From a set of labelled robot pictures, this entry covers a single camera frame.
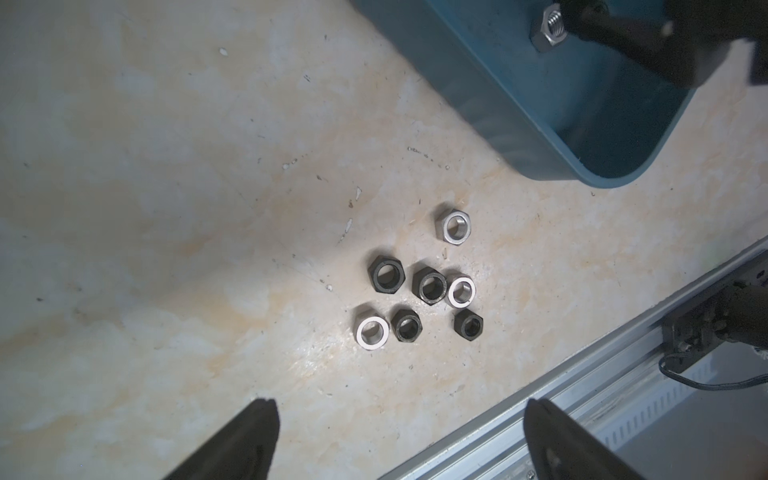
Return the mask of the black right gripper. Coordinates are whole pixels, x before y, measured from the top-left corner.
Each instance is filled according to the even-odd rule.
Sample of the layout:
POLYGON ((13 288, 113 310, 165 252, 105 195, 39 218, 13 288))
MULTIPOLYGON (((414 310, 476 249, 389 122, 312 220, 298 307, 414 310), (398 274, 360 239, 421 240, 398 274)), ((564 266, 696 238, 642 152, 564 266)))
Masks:
POLYGON ((767 83, 765 1, 666 1, 666 26, 613 16, 601 1, 561 1, 565 29, 615 51, 680 87, 699 87, 724 62, 731 43, 753 44, 748 81, 767 83))

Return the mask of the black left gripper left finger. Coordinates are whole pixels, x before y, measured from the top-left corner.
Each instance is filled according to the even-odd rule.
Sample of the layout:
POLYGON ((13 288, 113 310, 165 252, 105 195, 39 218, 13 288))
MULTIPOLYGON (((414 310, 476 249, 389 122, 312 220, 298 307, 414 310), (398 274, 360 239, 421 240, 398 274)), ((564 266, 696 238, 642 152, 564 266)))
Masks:
POLYGON ((279 431, 277 402, 255 399, 165 479, 266 479, 279 431))

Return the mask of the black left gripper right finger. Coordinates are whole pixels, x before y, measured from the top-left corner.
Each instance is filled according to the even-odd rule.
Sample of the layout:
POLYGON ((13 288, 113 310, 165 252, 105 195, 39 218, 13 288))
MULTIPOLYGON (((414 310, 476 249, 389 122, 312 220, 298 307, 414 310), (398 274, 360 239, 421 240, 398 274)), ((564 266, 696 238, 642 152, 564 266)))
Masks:
POLYGON ((527 401, 523 430, 538 479, 642 479, 550 400, 527 401))

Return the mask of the teal plastic storage box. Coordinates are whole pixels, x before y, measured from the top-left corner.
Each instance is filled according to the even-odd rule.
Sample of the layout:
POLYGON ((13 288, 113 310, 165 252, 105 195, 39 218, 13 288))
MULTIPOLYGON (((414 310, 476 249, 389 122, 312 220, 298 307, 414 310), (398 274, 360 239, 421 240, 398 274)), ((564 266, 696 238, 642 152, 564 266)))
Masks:
POLYGON ((653 163, 692 99, 620 53, 574 36, 547 52, 542 1, 355 5, 515 170, 611 189, 653 163))

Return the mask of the silver hex nut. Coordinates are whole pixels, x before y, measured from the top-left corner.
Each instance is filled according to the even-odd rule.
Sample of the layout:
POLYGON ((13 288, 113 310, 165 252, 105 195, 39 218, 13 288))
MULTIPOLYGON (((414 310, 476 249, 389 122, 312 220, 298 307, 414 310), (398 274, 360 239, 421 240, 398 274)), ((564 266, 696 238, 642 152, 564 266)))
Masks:
POLYGON ((474 280, 468 275, 456 275, 449 281, 446 301, 455 309, 465 309, 476 297, 477 289, 474 280))
POLYGON ((532 22, 530 41, 537 52, 546 53, 567 38, 561 6, 553 3, 538 13, 532 22))
POLYGON ((358 319, 353 332, 355 341, 361 348, 374 351, 382 348, 388 342, 390 325, 381 316, 363 316, 358 319))
POLYGON ((470 216, 461 210, 446 210, 435 221, 436 236, 441 241, 460 246, 471 235, 472 224, 470 216))

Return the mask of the black hex nut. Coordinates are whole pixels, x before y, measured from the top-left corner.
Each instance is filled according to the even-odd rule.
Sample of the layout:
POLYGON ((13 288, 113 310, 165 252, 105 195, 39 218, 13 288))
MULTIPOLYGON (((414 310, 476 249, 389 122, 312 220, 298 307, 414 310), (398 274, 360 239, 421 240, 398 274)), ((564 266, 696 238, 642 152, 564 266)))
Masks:
POLYGON ((484 319, 469 309, 458 311, 453 320, 454 331, 467 341, 474 341, 484 329, 484 319))
POLYGON ((448 290, 446 277, 432 267, 418 270, 412 280, 414 295, 427 305, 435 305, 442 301, 448 290))
POLYGON ((373 289, 381 294, 397 293, 406 279, 401 261, 391 256, 377 256, 368 271, 373 289))
POLYGON ((411 309, 398 310, 391 325, 396 339, 403 343, 415 342, 423 331, 420 316, 411 309))

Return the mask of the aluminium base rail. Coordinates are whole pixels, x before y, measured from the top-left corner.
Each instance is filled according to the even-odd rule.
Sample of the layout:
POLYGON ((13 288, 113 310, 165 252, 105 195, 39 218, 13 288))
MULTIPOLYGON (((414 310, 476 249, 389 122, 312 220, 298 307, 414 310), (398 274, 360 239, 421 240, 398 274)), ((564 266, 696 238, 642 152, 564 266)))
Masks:
POLYGON ((531 398, 546 398, 583 421, 616 451, 691 395, 662 377, 663 320, 725 280, 754 279, 767 261, 759 240, 628 324, 386 473, 388 479, 534 479, 523 433, 531 398))

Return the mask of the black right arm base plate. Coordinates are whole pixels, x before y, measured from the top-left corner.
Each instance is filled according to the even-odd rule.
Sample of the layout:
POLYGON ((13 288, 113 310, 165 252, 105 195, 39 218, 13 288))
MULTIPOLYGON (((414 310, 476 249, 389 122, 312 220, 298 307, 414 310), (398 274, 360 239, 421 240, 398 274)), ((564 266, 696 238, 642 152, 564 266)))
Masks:
POLYGON ((685 301, 662 319, 664 367, 682 375, 724 340, 722 305, 735 293, 734 286, 706 290, 685 301))

